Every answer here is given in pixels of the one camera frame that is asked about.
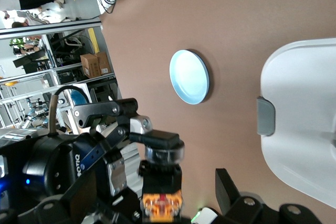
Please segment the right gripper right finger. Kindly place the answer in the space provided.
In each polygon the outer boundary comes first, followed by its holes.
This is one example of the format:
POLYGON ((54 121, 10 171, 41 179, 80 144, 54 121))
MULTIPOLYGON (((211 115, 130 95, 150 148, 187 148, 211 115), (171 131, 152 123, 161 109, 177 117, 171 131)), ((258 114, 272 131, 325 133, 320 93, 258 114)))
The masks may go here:
POLYGON ((321 223, 302 205, 283 204, 273 210, 253 196, 241 195, 224 168, 215 170, 215 193, 221 210, 216 223, 321 223))

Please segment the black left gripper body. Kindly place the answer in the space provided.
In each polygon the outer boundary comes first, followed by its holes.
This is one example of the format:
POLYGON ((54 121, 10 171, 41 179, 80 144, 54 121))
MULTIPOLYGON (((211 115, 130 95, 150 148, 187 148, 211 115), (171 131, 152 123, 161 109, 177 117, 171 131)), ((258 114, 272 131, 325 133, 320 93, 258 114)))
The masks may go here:
POLYGON ((88 133, 37 140, 23 168, 29 180, 25 190, 36 200, 65 193, 82 174, 80 162, 96 143, 88 133))

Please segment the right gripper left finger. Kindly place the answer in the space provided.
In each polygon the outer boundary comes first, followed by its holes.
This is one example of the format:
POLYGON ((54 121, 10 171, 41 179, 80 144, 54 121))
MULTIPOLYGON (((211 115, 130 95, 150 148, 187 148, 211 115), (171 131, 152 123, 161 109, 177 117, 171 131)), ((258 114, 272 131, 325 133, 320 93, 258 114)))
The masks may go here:
POLYGON ((96 174, 84 173, 64 194, 50 196, 22 214, 2 210, 1 223, 82 223, 96 198, 96 174))

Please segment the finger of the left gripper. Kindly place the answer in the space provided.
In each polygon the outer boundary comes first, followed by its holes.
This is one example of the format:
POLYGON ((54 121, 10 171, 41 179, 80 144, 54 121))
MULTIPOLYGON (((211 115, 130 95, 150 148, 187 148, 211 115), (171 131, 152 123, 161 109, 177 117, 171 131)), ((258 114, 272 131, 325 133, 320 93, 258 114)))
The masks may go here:
POLYGON ((137 113, 138 102, 134 98, 108 102, 88 103, 74 107, 75 120, 80 128, 93 127, 94 120, 114 117, 125 130, 125 138, 151 148, 180 148, 184 142, 179 135, 154 130, 147 116, 137 113))
POLYGON ((125 174, 124 158, 112 161, 107 164, 110 194, 116 196, 127 188, 127 177, 125 174))

